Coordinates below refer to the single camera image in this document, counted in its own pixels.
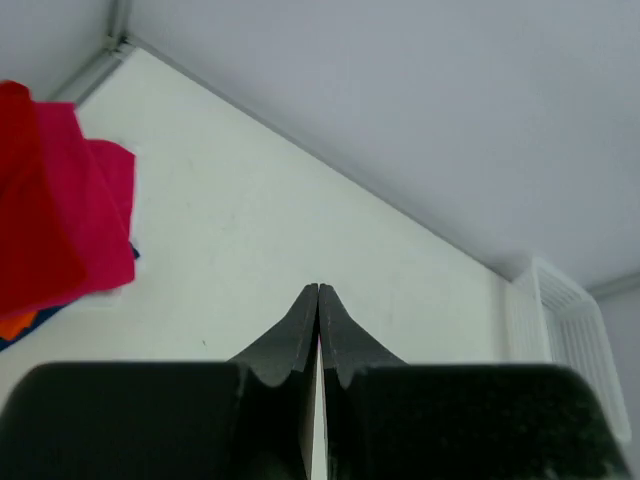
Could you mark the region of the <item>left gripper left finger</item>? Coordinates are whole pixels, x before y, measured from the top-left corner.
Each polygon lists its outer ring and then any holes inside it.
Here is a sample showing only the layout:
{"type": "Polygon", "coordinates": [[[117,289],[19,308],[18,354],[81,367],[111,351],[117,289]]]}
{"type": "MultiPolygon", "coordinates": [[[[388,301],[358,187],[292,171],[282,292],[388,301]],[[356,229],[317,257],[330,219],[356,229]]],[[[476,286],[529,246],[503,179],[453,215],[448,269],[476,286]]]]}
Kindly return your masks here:
{"type": "Polygon", "coordinates": [[[5,479],[306,479],[319,288],[226,361],[55,362],[1,412],[5,479]]]}

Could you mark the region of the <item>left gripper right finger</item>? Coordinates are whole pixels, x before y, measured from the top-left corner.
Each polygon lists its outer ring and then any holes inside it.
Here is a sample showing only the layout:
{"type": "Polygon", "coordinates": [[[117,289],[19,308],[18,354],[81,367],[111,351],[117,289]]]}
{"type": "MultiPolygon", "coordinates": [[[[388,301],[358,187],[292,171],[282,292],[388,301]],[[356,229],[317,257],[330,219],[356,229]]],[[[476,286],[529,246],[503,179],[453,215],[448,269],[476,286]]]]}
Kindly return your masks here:
{"type": "Polygon", "coordinates": [[[589,385],[551,364],[412,365],[321,285],[332,479],[627,479],[589,385]]]}

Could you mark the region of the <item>red t shirt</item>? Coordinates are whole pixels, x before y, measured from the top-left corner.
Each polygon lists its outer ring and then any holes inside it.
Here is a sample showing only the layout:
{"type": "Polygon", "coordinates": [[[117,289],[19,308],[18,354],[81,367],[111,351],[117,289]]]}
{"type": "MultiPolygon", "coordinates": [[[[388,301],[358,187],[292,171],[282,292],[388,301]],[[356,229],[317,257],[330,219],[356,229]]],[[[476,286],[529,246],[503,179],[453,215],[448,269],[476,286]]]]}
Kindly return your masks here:
{"type": "Polygon", "coordinates": [[[29,89],[1,83],[1,318],[47,306],[86,278],[59,218],[29,89]]]}

